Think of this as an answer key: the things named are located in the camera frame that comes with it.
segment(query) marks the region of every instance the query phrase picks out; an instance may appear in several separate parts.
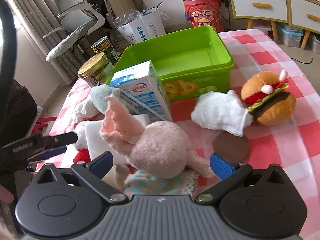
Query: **white foam block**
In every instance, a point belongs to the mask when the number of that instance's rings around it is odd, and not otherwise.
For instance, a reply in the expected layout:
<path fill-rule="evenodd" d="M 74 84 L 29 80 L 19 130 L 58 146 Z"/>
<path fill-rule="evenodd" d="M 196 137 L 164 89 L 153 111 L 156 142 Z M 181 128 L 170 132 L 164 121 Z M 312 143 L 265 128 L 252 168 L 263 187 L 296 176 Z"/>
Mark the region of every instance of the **white foam block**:
<path fill-rule="evenodd" d="M 149 124 L 149 116 L 147 114 L 134 115 L 144 127 Z M 114 149 L 112 149 L 100 136 L 99 130 L 101 128 L 103 120 L 87 122 L 84 129 L 87 137 L 88 150 L 91 160 L 95 159 L 99 155 L 106 151 L 109 151 L 113 155 L 113 164 L 129 164 L 123 155 L 120 155 Z"/>

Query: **white drawer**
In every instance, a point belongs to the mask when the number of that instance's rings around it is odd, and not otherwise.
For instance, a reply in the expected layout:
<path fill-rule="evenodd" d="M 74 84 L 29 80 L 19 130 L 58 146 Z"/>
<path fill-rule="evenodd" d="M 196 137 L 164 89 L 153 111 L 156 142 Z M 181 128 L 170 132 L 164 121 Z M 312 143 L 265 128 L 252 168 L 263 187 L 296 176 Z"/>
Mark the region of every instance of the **white drawer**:
<path fill-rule="evenodd" d="M 305 0 L 291 0 L 291 23 L 320 32 L 320 22 L 309 19 L 308 14 L 320 18 L 320 5 Z"/>
<path fill-rule="evenodd" d="M 286 0 L 233 0 L 236 16 L 264 17 L 277 20 L 287 20 Z M 269 8 L 258 8 L 253 4 L 270 5 Z"/>

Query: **plush lettuce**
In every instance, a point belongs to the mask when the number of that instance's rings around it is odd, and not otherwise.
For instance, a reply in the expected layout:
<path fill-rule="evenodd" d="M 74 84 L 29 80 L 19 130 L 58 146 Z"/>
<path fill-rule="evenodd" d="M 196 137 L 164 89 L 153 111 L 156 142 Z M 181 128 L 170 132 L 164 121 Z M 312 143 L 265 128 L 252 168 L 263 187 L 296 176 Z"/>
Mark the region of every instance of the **plush lettuce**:
<path fill-rule="evenodd" d="M 253 104 L 251 107 L 248 107 L 249 112 L 252 112 L 257 107 L 261 106 L 264 102 L 268 101 L 270 98 L 278 94 L 279 92 L 287 89 L 289 87 L 288 83 L 285 83 L 282 87 L 277 88 L 275 91 L 273 91 L 270 95 L 265 96 L 260 102 Z"/>

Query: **lay's bucket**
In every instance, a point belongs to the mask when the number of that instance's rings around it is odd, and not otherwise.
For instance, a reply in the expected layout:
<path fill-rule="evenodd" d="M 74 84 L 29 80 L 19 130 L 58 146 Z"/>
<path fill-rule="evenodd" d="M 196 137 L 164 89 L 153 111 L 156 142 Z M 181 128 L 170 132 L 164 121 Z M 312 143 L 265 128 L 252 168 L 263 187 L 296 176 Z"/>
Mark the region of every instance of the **lay's bucket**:
<path fill-rule="evenodd" d="M 192 27 L 209 25 L 217 32 L 223 32 L 220 0 L 183 0 L 183 3 Z"/>

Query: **barcode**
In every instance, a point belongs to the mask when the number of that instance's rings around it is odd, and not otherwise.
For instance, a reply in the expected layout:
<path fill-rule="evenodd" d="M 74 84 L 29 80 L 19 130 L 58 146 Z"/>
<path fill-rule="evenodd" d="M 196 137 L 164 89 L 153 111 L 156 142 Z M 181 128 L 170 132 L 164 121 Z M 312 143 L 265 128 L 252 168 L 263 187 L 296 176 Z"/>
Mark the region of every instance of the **barcode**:
<path fill-rule="evenodd" d="M 114 50 L 111 51 L 111 54 L 115 57 L 116 60 L 118 60 L 119 56 Z"/>

